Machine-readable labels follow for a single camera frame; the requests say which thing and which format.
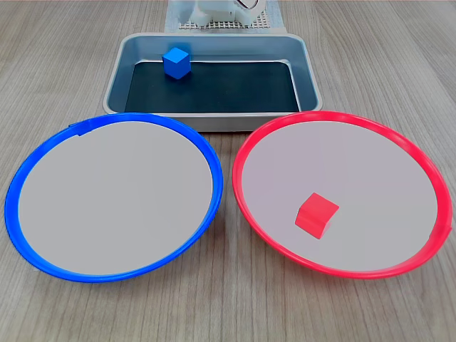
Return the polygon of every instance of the blue plate rim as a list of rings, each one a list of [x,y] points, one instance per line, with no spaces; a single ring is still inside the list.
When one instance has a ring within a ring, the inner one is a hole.
[[[31,248],[29,243],[26,241],[24,234],[22,233],[21,225],[19,222],[19,200],[22,187],[26,181],[27,176],[39,162],[39,160],[44,157],[44,155],[46,155],[55,146],[59,145],[63,141],[75,135],[84,135],[92,130],[95,130],[96,128],[100,128],[113,123],[121,123],[127,121],[152,123],[174,130],[176,133],[179,133],[190,140],[199,149],[199,151],[201,151],[201,153],[206,158],[206,161],[209,164],[209,168],[212,173],[212,198],[206,216],[202,220],[202,223],[198,227],[197,231],[181,247],[176,249],[173,253],[169,254],[165,258],[140,269],[119,274],[98,276],[91,274],[79,274],[52,265],[50,262],[39,256],[39,254],[37,254]],[[6,230],[14,247],[26,261],[28,261],[37,269],[51,276],[55,276],[57,278],[68,281],[83,283],[105,283],[112,281],[122,281],[158,269],[186,252],[206,232],[207,228],[209,228],[210,224],[212,223],[222,201],[223,187],[223,171],[216,152],[209,144],[209,142],[193,128],[174,119],[150,113],[107,114],[89,118],[87,120],[80,121],[79,123],[69,125],[66,129],[43,142],[26,158],[26,160],[22,163],[14,175],[13,180],[9,185],[8,192],[6,193],[4,219]]]

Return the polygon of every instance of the wood grain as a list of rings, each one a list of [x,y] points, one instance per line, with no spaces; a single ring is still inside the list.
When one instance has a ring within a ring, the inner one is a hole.
[[[384,123],[420,146],[456,198],[456,4],[282,1],[309,49],[323,109]],[[119,43],[164,28],[166,2],[0,2],[0,196],[25,158],[103,114]],[[1,221],[0,341],[453,341],[456,237],[409,274],[352,281],[267,246],[234,199],[245,134],[205,135],[222,162],[220,211],[188,252],[114,284],[34,269]]]

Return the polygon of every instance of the metal tray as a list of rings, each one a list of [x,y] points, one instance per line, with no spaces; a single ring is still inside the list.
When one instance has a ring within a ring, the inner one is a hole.
[[[192,62],[281,62],[290,70],[299,110],[319,110],[321,98],[306,45],[292,34],[137,33],[123,39],[103,101],[107,113],[125,112],[135,66],[160,62],[171,48],[190,53]],[[291,112],[154,113],[181,121],[199,132],[253,131]]]

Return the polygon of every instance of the red plate rim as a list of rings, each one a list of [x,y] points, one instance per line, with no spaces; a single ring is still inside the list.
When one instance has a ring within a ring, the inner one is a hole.
[[[272,133],[275,130],[286,127],[288,125],[310,121],[335,121],[340,123],[349,123],[351,125],[357,125],[368,130],[372,130],[373,132],[376,132],[383,137],[393,141],[396,145],[406,151],[406,153],[408,153],[421,166],[421,168],[424,169],[426,175],[431,181],[432,186],[434,187],[434,191],[437,197],[437,219],[435,220],[435,225],[429,237],[429,240],[417,254],[399,265],[376,271],[353,272],[340,269],[332,269],[330,267],[309,261],[286,249],[274,241],[258,225],[251,212],[249,211],[249,208],[247,207],[242,190],[242,171],[244,169],[244,164],[249,156],[249,153],[252,151],[255,145],[269,133]],[[316,271],[333,276],[352,279],[382,279],[407,273],[413,269],[418,268],[419,266],[422,266],[425,262],[429,261],[433,256],[435,256],[442,245],[445,243],[452,230],[452,202],[450,192],[447,188],[447,185],[445,184],[442,175],[432,160],[411,141],[409,141],[401,134],[395,132],[394,130],[381,125],[380,123],[376,123],[375,121],[347,113],[333,111],[300,112],[269,121],[265,125],[255,130],[241,146],[239,152],[237,153],[236,159],[234,160],[232,182],[234,196],[236,197],[236,201],[242,214],[263,240],[265,240],[278,252],[282,253],[291,260],[310,269],[314,269]]]

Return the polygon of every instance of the white robot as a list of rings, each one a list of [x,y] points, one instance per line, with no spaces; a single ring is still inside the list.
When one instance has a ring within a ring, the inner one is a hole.
[[[177,0],[179,22],[189,20],[197,26],[211,21],[238,21],[251,25],[266,8],[266,0]]]

